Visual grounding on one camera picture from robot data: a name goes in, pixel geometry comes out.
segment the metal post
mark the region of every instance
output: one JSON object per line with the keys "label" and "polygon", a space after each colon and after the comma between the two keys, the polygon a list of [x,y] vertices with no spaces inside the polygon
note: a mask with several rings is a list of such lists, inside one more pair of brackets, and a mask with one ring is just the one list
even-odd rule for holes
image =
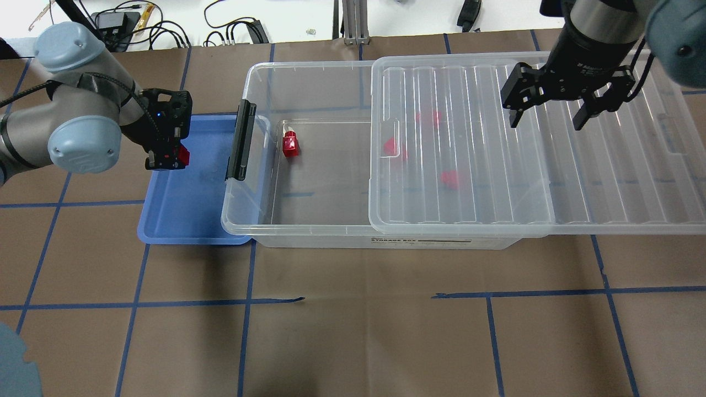
{"label": "metal post", "polygon": [[74,0],[56,0],[56,3],[61,7],[61,10],[66,16],[68,16],[68,19],[84,25],[95,37],[98,37],[98,40],[103,41],[103,34],[83,15],[83,12],[76,6]]}
{"label": "metal post", "polygon": [[342,0],[343,42],[346,45],[368,44],[368,0]]}

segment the screw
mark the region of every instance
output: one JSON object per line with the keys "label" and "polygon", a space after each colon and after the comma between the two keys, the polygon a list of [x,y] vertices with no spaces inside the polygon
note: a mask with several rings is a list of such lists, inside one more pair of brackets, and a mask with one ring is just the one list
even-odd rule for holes
{"label": "screw", "polygon": [[686,57],[687,55],[691,54],[691,47],[689,47],[688,45],[683,45],[678,50],[676,50],[676,54],[680,57]]}

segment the brown table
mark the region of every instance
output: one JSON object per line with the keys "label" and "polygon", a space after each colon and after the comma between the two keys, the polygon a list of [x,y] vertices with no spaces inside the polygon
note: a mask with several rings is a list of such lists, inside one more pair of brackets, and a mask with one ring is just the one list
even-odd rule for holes
{"label": "brown table", "polygon": [[[549,50],[557,30],[116,54],[142,86],[233,112],[262,61]],[[43,81],[0,61],[0,97]],[[47,99],[37,94],[13,109]],[[706,93],[686,95],[706,137]],[[146,246],[150,173],[0,189],[0,321],[46,396],[702,396],[706,237],[553,236],[503,251]],[[436,293],[466,292],[459,299]],[[296,303],[269,299],[305,297]]]}

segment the black pole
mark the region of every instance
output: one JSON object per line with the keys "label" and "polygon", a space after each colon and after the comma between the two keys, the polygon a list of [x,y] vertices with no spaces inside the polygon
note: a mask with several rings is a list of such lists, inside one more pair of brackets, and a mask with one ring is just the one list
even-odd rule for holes
{"label": "black pole", "polygon": [[56,0],[56,3],[61,7],[61,10],[64,11],[66,16],[68,16],[68,19],[84,25],[95,37],[98,37],[98,40],[103,41],[103,34],[96,30],[95,26],[83,15],[83,12],[76,6],[74,0]]}

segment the ribbed plastic lid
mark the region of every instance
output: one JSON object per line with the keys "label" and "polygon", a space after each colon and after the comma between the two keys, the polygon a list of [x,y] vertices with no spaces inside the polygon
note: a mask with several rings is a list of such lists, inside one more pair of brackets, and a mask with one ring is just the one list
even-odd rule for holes
{"label": "ribbed plastic lid", "polygon": [[580,103],[560,101],[510,128],[501,87],[547,55],[377,60],[370,223],[434,237],[706,233],[706,151],[678,86],[656,67],[638,98],[582,131]]}

